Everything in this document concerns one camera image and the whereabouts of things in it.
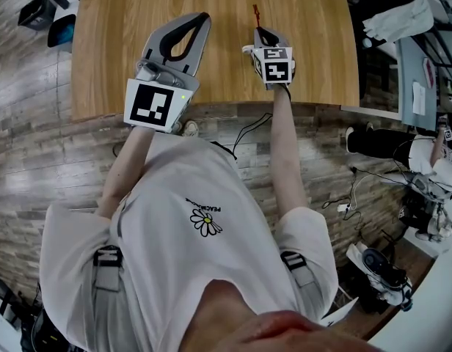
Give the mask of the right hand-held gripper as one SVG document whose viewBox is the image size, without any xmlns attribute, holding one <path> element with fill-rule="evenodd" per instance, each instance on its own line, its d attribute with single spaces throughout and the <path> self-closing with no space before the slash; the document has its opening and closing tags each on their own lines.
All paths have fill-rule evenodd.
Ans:
<svg viewBox="0 0 452 352">
<path fill-rule="evenodd" d="M 288 86 L 292 82 L 296 67 L 293 49 L 276 30 L 256 27 L 254 46 L 244 46 L 242 53 L 250 56 L 254 71 L 266 89 L 271 89 L 274 84 Z"/>
</svg>

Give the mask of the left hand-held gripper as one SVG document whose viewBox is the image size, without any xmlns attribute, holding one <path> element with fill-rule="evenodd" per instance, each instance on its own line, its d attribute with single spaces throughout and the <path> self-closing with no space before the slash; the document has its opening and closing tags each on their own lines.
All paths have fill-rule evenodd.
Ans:
<svg viewBox="0 0 452 352">
<path fill-rule="evenodd" d="M 125 123 L 172 133 L 200 87 L 194 76 L 210 28 L 209 14 L 193 12 L 166 23 L 149 36 L 142 52 L 144 59 L 136 64 L 136 76 L 127 81 Z M 183 52 L 173 54 L 173 48 L 188 34 Z M 175 69 L 163 64 L 173 65 Z"/>
</svg>

